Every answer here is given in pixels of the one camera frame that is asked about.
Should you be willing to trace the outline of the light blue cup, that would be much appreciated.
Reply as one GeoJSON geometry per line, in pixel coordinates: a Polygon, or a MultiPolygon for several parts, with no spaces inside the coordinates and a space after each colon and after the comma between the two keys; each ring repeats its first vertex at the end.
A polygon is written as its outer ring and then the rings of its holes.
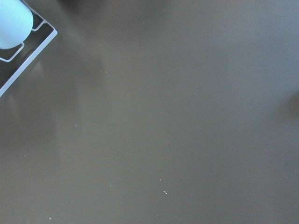
{"type": "Polygon", "coordinates": [[[21,44],[33,27],[31,10],[20,0],[0,2],[0,48],[11,49],[21,44]]]}

